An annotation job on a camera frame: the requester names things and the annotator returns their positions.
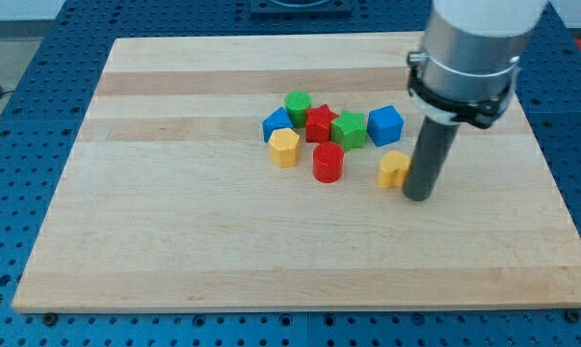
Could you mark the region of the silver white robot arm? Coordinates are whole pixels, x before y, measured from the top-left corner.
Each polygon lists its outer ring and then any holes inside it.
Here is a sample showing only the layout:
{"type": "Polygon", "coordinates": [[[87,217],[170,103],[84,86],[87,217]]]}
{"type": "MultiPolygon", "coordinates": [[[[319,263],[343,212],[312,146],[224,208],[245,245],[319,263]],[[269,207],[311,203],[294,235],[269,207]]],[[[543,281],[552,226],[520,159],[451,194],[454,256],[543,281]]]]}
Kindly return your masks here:
{"type": "Polygon", "coordinates": [[[546,0],[434,0],[408,90],[428,119],[486,129],[515,93],[521,54],[546,0]]]}

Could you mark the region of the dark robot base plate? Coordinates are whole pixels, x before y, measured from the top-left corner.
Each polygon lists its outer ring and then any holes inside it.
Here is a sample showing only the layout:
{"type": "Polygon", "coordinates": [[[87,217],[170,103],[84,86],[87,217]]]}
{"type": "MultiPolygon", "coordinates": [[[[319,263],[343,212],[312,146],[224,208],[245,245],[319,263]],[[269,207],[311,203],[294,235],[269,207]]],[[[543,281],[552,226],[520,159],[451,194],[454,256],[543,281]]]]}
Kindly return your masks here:
{"type": "Polygon", "coordinates": [[[354,0],[249,0],[251,16],[350,14],[354,0]]]}

